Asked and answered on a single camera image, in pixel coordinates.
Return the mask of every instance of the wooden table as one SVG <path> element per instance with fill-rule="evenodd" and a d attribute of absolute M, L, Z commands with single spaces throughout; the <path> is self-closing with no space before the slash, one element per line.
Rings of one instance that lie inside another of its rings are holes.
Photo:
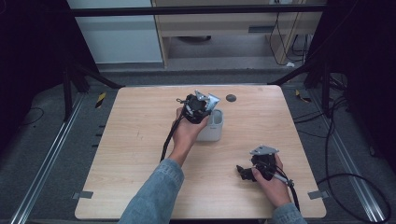
<path fill-rule="evenodd" d="M 268 218 L 273 207 L 257 183 L 242 180 L 235 165 L 251 166 L 249 151 L 259 145 L 279 149 L 284 171 L 294 180 L 304 217 L 324 217 L 321 199 L 307 192 L 318 190 L 303 146 L 278 86 L 177 86 L 120 89 L 93 160 L 76 217 L 120 218 L 158 165 L 169 134 L 177 98 L 194 93 L 220 98 L 224 113 L 218 142 L 197 142 L 183 165 L 185 180 L 172 218 Z M 236 101 L 225 97 L 234 94 Z M 173 148 L 169 144 L 167 155 Z"/>

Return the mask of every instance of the white container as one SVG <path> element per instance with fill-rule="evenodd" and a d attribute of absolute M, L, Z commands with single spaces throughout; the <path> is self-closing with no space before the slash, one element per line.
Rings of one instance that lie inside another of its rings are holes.
<path fill-rule="evenodd" d="M 222 125 L 224 123 L 223 113 L 219 109 L 214 109 L 209 115 L 206 127 L 198 134 L 199 142 L 216 142 L 221 138 Z"/>

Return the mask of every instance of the blue denim shirt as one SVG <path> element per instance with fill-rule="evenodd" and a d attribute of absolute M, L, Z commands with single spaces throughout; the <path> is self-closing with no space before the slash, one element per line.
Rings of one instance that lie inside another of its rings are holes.
<path fill-rule="evenodd" d="M 184 180 L 177 162 L 165 159 L 129 202 L 119 223 L 169 223 Z M 275 223 L 306 223 L 293 203 L 274 211 Z"/>

